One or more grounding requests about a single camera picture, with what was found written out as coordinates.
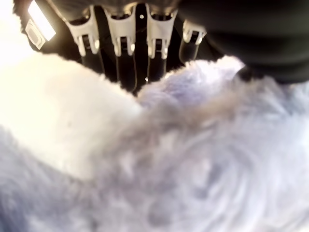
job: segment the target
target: white fluffy fabric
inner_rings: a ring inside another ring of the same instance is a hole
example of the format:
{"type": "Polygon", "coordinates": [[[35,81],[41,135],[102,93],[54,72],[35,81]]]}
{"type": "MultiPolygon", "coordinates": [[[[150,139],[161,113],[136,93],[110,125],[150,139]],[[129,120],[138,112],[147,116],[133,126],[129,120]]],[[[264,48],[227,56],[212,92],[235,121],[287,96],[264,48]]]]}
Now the white fluffy fabric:
{"type": "Polygon", "coordinates": [[[6,3],[0,232],[306,231],[308,83],[243,83],[241,62],[224,58],[135,99],[31,51],[6,3]]]}

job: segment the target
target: white plush material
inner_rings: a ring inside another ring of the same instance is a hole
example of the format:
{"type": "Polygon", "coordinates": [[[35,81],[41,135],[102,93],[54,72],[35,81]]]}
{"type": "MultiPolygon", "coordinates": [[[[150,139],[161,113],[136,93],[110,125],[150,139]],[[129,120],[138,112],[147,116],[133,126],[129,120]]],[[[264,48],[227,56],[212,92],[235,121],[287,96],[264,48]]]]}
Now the white plush material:
{"type": "Polygon", "coordinates": [[[12,7],[0,14],[0,232],[307,231],[308,83],[243,83],[225,57],[134,98],[33,52],[12,7]]]}

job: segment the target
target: white fur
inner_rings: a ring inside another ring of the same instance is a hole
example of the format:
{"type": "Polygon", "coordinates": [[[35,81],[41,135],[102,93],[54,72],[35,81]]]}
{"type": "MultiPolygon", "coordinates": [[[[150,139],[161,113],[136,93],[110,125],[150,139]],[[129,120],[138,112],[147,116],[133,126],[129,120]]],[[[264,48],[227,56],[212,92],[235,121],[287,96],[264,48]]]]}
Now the white fur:
{"type": "MultiPolygon", "coordinates": [[[[11,12],[5,1],[3,12],[11,12]]],[[[91,178],[89,156],[138,115],[133,97],[85,67],[30,49],[19,19],[0,18],[0,125],[40,161],[78,178],[91,178]]]]}

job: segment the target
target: black fabric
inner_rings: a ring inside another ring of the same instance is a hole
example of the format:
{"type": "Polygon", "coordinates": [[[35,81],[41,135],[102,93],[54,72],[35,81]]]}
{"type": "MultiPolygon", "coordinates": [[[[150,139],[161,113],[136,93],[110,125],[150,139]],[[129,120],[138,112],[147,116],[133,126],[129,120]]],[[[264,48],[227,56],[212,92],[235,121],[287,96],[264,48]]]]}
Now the black fabric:
{"type": "Polygon", "coordinates": [[[183,0],[222,52],[280,83],[309,80],[308,0],[183,0]]]}

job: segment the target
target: bright light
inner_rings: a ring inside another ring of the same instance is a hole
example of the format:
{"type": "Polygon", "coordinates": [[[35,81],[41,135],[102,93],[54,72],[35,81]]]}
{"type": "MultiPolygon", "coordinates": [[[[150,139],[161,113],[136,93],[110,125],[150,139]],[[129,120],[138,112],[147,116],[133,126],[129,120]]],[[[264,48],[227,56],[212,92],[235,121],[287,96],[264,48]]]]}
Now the bright light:
{"type": "Polygon", "coordinates": [[[56,32],[35,1],[30,4],[28,12],[45,39],[50,41],[56,35],[56,32]]]}

